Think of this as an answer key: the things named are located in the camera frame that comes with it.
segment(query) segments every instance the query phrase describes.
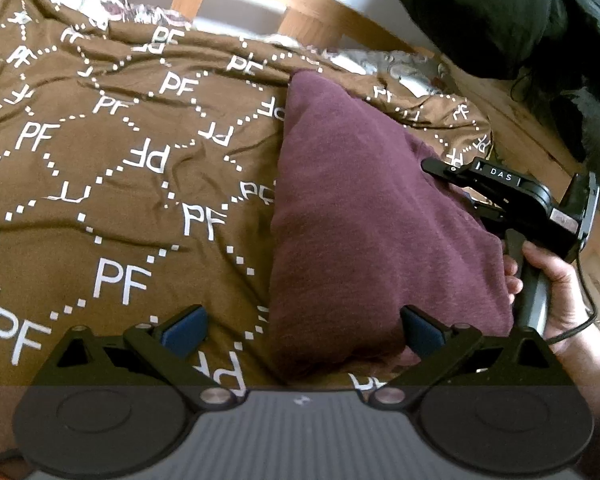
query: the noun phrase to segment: wooden floor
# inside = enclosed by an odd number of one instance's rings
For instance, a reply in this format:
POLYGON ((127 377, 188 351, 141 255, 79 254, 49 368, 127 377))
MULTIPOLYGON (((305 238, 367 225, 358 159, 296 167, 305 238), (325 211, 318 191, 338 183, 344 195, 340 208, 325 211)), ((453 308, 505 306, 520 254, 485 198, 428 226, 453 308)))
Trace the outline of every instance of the wooden floor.
MULTIPOLYGON (((396 38, 378 24, 334 0, 277 0, 287 11, 279 32, 314 46, 337 46, 343 35, 370 50, 420 50, 396 38)), ((202 0, 173 0, 173 9, 195 17, 202 0)), ((494 145, 512 170, 528 173, 545 184, 558 200, 571 176, 583 170, 557 133, 541 126, 509 97, 510 82, 481 80, 453 66, 461 92, 486 113, 494 131, 494 145)), ((600 310, 600 206, 594 229, 582 255, 586 282, 600 310)))

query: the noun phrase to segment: folded maroon cloth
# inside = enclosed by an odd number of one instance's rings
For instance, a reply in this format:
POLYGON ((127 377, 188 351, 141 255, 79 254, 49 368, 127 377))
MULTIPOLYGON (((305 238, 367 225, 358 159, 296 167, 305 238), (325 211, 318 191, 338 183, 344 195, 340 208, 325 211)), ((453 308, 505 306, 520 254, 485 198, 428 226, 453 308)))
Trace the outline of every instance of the folded maroon cloth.
POLYGON ((400 354, 405 304, 509 333, 501 241, 459 190, 420 169, 428 156, 336 83, 294 75, 271 225, 269 344, 282 376, 400 354))

